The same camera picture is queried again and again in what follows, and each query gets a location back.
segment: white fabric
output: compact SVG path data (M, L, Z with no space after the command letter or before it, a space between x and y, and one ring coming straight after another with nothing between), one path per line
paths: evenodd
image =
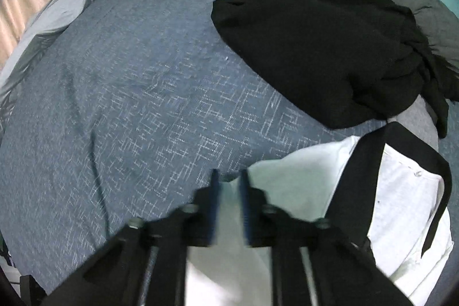
M323 217L359 138L300 149L249 168L270 203L303 220ZM432 247L421 249L443 194L440 176L386 145L369 229L377 266L416 306L426 302L453 248L446 210ZM237 180L222 184L216 245L190 248L186 305L271 304L268 249L244 246Z

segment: screw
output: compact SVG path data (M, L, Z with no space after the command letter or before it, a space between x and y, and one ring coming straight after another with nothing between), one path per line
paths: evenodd
M186 214L195 214L199 210L196 204L187 204L182 208L182 211Z
M129 219L128 225L129 227L135 228L135 229L142 228L142 226L144 225L144 220L139 217L131 218Z
M276 208L272 205L263 205L263 213L265 214L276 214Z
M315 225L320 230L326 230L331 227L330 221L327 218L319 218L315 221Z

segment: black garment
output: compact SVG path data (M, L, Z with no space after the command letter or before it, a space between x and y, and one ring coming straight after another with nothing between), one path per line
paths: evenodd
M436 59L411 11L391 0L216 0L222 39L293 104L331 128L386 119L422 93L446 136ZM459 81L442 66L449 98Z

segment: blue patterned bedsheet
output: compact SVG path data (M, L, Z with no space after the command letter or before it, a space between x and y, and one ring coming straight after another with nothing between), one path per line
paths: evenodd
M212 1L96 0L24 84L0 147L0 227L46 291L125 220L186 202L211 168L383 125L329 130L298 110L221 41Z

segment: gray pillow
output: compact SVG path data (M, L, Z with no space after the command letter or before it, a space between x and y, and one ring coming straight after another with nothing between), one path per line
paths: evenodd
M459 71L459 19L440 0L393 0L411 9L433 53Z

